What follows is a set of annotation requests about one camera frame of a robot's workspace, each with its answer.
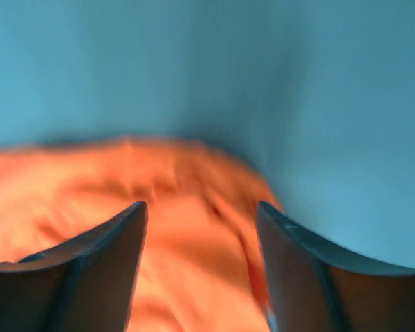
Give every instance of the crumpled cloth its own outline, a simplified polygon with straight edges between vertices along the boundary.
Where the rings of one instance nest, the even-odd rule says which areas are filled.
[[[255,213],[279,206],[243,163],[198,143],[122,139],[0,150],[0,261],[18,261],[133,202],[149,220],[128,331],[269,331]]]

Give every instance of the black object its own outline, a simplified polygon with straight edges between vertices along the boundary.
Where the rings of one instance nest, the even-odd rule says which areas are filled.
[[[347,250],[268,203],[257,229],[279,331],[415,332],[415,269]]]
[[[121,332],[142,250],[137,202],[64,243],[0,264],[0,332]]]

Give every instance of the orange fabric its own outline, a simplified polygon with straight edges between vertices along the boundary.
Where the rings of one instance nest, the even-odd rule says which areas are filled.
[[[255,230],[259,200],[277,205],[246,166],[203,145],[110,142],[0,151],[0,261],[149,208],[128,331],[268,331]]]

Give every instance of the teal surface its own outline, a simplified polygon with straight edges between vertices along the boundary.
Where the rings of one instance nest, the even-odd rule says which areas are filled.
[[[415,0],[0,0],[0,146],[200,138],[415,267]]]

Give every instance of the orange cloth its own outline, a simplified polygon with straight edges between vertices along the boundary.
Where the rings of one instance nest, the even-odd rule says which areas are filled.
[[[0,261],[149,208],[128,331],[268,331],[258,175],[203,145],[123,140],[0,151]]]

